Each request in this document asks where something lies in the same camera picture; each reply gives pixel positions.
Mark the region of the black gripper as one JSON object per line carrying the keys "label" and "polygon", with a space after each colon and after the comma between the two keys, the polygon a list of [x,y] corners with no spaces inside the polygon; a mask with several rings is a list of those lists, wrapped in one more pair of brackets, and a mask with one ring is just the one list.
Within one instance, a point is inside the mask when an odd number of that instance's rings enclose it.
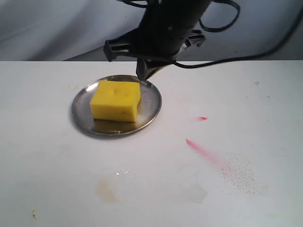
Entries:
{"label": "black gripper", "polygon": [[106,40],[104,54],[109,62],[118,56],[136,58],[136,75],[147,80],[186,50],[202,45],[206,38],[201,30],[192,30],[195,24],[194,14],[144,14],[137,29]]}

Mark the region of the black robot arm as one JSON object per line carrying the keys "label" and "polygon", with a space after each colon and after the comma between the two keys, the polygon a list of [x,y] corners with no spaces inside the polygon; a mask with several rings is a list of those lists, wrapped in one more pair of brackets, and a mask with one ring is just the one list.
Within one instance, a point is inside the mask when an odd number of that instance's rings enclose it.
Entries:
{"label": "black robot arm", "polygon": [[137,59],[136,75],[147,80],[173,64],[185,50],[205,41],[195,26],[209,0],[149,0],[137,28],[107,40],[103,51],[109,62],[118,56]]}

